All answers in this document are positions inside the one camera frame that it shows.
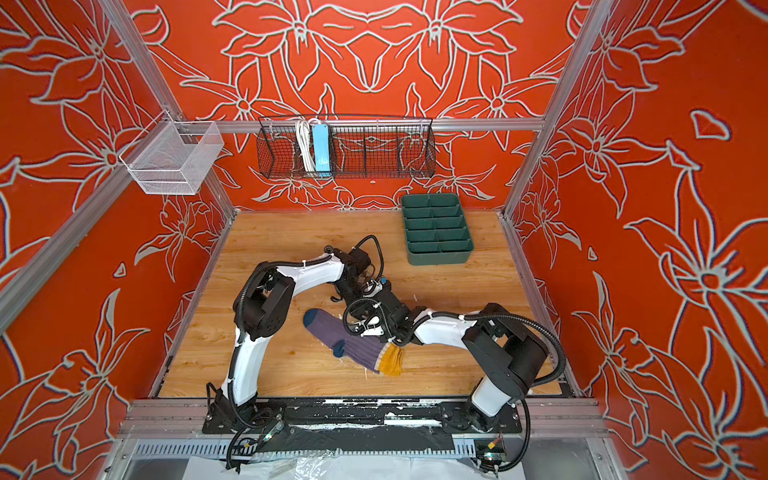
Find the purple sock with yellow cuff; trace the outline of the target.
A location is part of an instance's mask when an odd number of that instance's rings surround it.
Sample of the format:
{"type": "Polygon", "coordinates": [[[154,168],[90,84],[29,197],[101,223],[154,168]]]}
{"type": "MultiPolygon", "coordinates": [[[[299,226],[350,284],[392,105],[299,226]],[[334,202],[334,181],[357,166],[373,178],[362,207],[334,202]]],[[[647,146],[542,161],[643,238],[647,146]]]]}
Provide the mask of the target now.
{"type": "Polygon", "coordinates": [[[320,309],[308,310],[302,319],[305,329],[328,347],[336,358],[348,358],[376,374],[400,376],[404,351],[377,338],[356,337],[342,321],[320,309]]]}

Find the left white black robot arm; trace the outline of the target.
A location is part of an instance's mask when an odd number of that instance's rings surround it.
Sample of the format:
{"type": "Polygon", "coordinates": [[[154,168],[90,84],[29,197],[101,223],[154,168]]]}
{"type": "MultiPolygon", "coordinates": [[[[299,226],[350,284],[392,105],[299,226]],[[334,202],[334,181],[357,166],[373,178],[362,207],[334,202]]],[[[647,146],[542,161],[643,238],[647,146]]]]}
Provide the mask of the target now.
{"type": "Polygon", "coordinates": [[[348,252],[327,246],[310,260],[255,267],[233,302],[236,338],[225,381],[219,388],[207,385],[204,433],[229,433],[270,421],[269,408],[256,406],[258,380],[269,342],[285,324],[294,297],[331,284],[353,318],[361,320],[374,311],[391,286],[382,272],[368,273],[371,260],[362,245],[348,252]]]}

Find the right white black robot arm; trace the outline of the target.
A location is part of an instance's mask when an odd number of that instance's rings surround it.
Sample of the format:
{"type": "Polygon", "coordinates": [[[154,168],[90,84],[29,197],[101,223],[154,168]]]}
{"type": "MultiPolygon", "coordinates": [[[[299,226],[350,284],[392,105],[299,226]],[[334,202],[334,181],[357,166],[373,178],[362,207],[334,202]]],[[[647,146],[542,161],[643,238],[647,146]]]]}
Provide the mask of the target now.
{"type": "Polygon", "coordinates": [[[504,439],[500,413],[506,406],[520,407],[529,419],[530,390],[557,380],[567,365],[556,335],[497,303],[469,314],[410,308],[384,289],[350,302],[340,325],[341,338],[330,343],[333,354],[379,373],[397,366],[402,349],[411,344],[451,346],[472,356],[484,376],[462,406],[445,412],[444,423],[459,431],[496,433],[475,461],[483,472],[508,471],[521,463],[530,445],[530,424],[524,422],[522,445],[514,456],[497,452],[504,439]]]}

